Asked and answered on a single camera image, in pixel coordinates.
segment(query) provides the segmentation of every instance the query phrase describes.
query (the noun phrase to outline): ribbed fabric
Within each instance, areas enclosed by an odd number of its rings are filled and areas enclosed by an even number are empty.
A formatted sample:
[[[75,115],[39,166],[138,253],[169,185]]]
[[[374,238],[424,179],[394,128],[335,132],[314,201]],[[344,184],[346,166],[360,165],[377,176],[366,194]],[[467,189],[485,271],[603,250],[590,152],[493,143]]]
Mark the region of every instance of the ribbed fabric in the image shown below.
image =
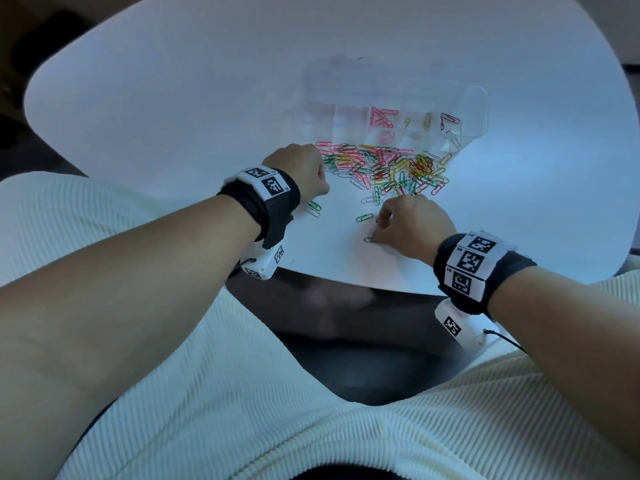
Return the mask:
[[[87,178],[13,177],[0,184],[0,285],[170,210]],[[597,287],[638,304],[639,273]],[[329,463],[411,480],[640,476],[506,342],[443,385],[364,406],[311,377],[223,289],[178,350],[105,412],[57,478],[288,480]]]

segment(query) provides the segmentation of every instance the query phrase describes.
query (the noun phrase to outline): person's right arm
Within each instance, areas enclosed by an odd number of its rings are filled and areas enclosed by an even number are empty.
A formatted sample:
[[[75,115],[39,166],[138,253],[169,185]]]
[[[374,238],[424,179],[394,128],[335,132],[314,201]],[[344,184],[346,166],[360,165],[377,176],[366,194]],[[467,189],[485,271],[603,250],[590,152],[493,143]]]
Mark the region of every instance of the person's right arm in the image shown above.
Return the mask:
[[[389,199],[378,222],[376,242],[429,266],[456,233],[423,196]],[[640,306],[528,267],[497,288],[488,309],[576,410],[640,459]]]

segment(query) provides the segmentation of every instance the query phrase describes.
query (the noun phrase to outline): dark floor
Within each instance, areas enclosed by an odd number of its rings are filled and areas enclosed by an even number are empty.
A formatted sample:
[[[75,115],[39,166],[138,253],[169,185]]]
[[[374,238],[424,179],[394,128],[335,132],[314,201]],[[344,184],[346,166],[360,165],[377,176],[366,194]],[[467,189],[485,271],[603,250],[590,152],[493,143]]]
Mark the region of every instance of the dark floor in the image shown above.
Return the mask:
[[[640,75],[629,81],[640,101]],[[0,116],[0,180],[27,171],[82,175],[30,130]],[[640,248],[640,227],[634,247]],[[436,322],[441,298],[372,290],[279,269],[227,287],[300,364],[350,401],[385,404],[455,375],[472,356]]]

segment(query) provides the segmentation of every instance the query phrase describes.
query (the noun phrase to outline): person's right hand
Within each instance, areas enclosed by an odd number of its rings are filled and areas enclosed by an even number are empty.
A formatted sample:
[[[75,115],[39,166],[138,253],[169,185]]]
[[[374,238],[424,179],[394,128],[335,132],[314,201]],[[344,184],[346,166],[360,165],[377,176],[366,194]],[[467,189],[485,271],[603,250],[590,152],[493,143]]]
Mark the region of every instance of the person's right hand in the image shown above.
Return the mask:
[[[453,222],[436,202],[424,195],[402,195],[384,202],[372,237],[403,256],[433,266],[440,243],[456,233]]]

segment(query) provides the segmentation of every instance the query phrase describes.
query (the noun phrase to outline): tabletop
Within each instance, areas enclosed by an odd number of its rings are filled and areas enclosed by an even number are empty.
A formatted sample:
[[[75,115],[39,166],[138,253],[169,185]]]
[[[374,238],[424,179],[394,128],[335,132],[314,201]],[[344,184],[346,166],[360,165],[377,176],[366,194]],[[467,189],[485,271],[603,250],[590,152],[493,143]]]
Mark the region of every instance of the tabletop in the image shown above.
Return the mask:
[[[29,123],[85,174],[193,201],[279,146],[310,63],[335,56],[480,85],[488,131],[433,198],[581,282],[612,276],[640,210],[635,104],[603,35],[573,0],[144,0],[48,60]],[[427,266],[363,238],[360,190],[328,176],[280,265],[322,278],[441,294]]]

